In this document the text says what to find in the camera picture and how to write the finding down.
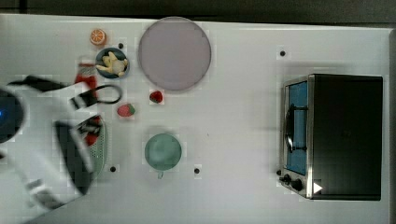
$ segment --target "oven knob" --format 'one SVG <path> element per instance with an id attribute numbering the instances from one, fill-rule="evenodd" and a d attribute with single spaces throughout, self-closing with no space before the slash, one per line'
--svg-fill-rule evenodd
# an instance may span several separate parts
<path id="1" fill-rule="evenodd" d="M 291 183 L 291 187 L 297 191 L 300 191 L 303 189 L 303 182 L 301 182 L 301 179 L 293 180 L 290 183 Z"/>
<path id="2" fill-rule="evenodd" d="M 284 175 L 283 177 L 280 177 L 279 180 L 288 185 L 291 181 L 291 178 L 289 175 Z"/>

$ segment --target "black cable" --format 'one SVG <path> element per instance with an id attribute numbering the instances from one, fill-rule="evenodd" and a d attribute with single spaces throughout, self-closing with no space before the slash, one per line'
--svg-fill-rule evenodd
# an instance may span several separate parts
<path id="1" fill-rule="evenodd" d="M 99 90 L 101 90 L 103 88 L 106 88 L 106 87 L 111 87 L 114 90 L 116 90 L 119 93 L 119 98 L 117 100 L 115 100 L 115 101 L 101 101 L 101 100 L 98 100 L 96 103 L 97 104 L 104 104 L 104 105 L 114 105 L 115 103 L 119 102 L 121 100 L 121 98 L 122 98 L 122 89 L 119 86 L 116 86 L 116 85 L 103 85 L 103 86 L 96 87 L 95 89 L 92 89 L 91 91 L 99 91 Z"/>

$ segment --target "bowl of food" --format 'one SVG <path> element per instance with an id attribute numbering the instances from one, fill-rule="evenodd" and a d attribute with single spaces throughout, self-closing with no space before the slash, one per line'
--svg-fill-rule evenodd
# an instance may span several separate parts
<path id="1" fill-rule="evenodd" d="M 129 60 L 125 54 L 115 48 L 102 49 L 96 55 L 96 70 L 105 78 L 121 78 L 128 75 Z"/>

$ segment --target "small bowl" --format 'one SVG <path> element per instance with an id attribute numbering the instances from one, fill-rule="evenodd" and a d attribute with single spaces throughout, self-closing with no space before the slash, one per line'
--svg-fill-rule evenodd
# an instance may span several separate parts
<path id="1" fill-rule="evenodd" d="M 96 55 L 96 63 L 95 64 L 99 64 L 99 65 L 105 66 L 105 63 L 103 62 L 102 58 L 103 58 L 103 56 L 108 56 L 108 52 L 109 51 L 113 52 L 114 55 L 116 55 L 118 60 L 123 61 L 124 59 L 126 59 L 128 61 L 128 64 L 126 65 L 126 68 L 125 68 L 125 71 L 124 71 L 125 75 L 123 75 L 122 77 L 119 77 L 116 74 L 108 73 L 108 72 L 105 72 L 105 71 L 102 71 L 102 70 L 99 70 L 99 69 L 96 68 L 96 70 L 98 71 L 99 75 L 101 75 L 102 77 L 111 78 L 111 79 L 123 78 L 123 77 L 127 76 L 128 73 L 129 73 L 129 68 L 130 68 L 131 64 L 130 64 L 128 58 L 125 56 L 125 54 L 119 49 L 115 49 L 115 48 L 102 49 Z"/>

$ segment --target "oven window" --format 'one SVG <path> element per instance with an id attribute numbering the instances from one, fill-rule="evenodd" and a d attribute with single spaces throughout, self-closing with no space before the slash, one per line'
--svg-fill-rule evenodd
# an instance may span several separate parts
<path id="1" fill-rule="evenodd" d="M 289 86 L 289 108 L 293 113 L 294 132 L 292 148 L 288 150 L 286 168 L 300 175 L 305 175 L 306 169 L 306 118 L 308 107 L 308 85 L 301 82 Z"/>

